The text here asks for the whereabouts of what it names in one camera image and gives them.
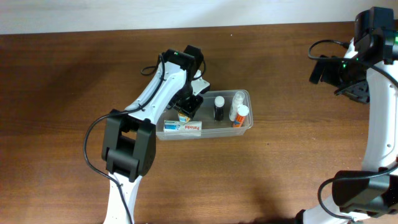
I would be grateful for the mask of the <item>dark bottle white cap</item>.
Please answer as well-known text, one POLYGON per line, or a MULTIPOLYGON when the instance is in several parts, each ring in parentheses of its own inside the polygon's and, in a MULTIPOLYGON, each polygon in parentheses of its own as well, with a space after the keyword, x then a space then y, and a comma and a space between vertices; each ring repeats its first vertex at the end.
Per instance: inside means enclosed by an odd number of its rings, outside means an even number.
POLYGON ((214 101, 214 119, 215 121, 222 121, 224 118, 224 98, 217 96, 214 101))

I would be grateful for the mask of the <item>orange tube white cap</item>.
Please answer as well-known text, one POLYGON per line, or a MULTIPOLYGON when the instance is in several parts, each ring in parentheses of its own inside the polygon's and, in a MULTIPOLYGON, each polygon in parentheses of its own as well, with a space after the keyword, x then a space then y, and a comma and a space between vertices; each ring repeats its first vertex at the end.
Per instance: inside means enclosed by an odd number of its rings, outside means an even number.
POLYGON ((240 105, 237 108, 237 115, 233 121, 233 127, 240 128, 243 125, 248 114, 249 108, 246 105, 240 105))

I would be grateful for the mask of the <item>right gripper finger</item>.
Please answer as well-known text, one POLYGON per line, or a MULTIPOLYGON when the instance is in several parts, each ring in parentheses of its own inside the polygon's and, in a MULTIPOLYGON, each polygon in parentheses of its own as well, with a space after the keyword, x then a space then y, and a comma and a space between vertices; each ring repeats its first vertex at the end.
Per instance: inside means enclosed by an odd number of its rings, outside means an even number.
POLYGON ((322 75, 323 75, 323 62, 317 61, 309 78, 310 83, 318 84, 322 75))
POLYGON ((370 102, 369 85, 366 80, 344 83, 334 92, 334 94, 336 96, 347 96, 350 100, 358 103, 370 102))

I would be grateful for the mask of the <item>clear plastic container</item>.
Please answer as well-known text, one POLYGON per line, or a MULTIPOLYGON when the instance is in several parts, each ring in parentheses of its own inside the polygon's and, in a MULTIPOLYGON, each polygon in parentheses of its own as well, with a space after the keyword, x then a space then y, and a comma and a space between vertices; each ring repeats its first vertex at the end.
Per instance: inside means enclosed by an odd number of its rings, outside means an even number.
POLYGON ((156 135, 160 140, 185 140, 201 138, 221 138, 243 135, 246 130, 252 128, 254 121, 250 112, 240 128, 234 128, 233 122, 229 119, 229 109, 233 102, 233 97, 238 90, 208 91, 203 94, 203 103, 196 112, 193 120, 201 122, 201 130, 192 131, 164 131, 165 121, 178 121, 178 113, 175 109, 165 110, 156 124, 156 135), (216 121, 214 119, 214 101, 217 96, 225 99, 224 119, 216 121))

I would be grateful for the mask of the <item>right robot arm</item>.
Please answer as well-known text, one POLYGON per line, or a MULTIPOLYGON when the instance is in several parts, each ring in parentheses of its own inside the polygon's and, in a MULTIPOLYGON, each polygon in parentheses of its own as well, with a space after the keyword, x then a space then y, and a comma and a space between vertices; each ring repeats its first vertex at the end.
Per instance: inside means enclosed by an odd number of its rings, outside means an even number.
POLYGON ((334 94, 369 105, 369 130, 361 170, 341 170, 318 188, 318 205, 300 211, 295 223, 362 223, 397 214, 397 29, 394 11, 360 12, 344 57, 316 61, 310 82, 336 87, 334 94))

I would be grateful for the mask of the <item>small gold-lid balm jar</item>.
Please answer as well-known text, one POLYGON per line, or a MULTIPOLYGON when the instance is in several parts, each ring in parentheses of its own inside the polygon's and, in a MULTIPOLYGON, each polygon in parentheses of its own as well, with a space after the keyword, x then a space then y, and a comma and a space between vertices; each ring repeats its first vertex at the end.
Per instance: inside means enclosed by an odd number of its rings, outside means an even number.
POLYGON ((190 121, 190 118, 188 116, 186 116, 185 114, 182 114, 182 113, 178 114, 178 119, 182 123, 187 123, 187 122, 190 121))

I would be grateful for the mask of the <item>white Panadol box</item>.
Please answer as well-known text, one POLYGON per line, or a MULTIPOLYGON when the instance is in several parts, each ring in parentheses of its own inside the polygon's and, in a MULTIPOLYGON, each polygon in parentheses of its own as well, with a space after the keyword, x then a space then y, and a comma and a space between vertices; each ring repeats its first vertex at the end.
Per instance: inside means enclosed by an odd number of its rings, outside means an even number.
POLYGON ((164 121, 165 133, 176 133, 183 136, 201 136, 201 121, 164 121))

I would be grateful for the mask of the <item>white spray bottle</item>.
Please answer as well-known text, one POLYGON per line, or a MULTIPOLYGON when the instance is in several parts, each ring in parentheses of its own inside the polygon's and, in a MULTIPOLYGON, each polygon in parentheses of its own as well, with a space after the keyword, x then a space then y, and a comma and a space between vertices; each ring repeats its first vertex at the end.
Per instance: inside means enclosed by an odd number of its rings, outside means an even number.
POLYGON ((230 121, 235 120, 235 118, 237 116, 237 112, 238 112, 238 107, 243 104, 245 97, 246 96, 242 91, 237 91, 235 93, 232 103, 231 103, 231 107, 229 109, 229 120, 230 121))

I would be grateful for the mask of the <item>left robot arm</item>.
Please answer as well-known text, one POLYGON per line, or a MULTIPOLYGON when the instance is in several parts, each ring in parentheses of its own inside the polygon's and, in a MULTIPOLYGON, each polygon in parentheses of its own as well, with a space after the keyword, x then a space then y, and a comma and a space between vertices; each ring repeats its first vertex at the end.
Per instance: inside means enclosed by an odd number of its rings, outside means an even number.
POLYGON ((202 79, 201 49, 168 49, 158 56, 149 75, 152 80, 124 111, 112 110, 106 118, 102 159, 109 172, 110 189, 105 223, 133 223, 141 179, 156 154, 156 124, 167 108, 193 118, 210 89, 202 79))

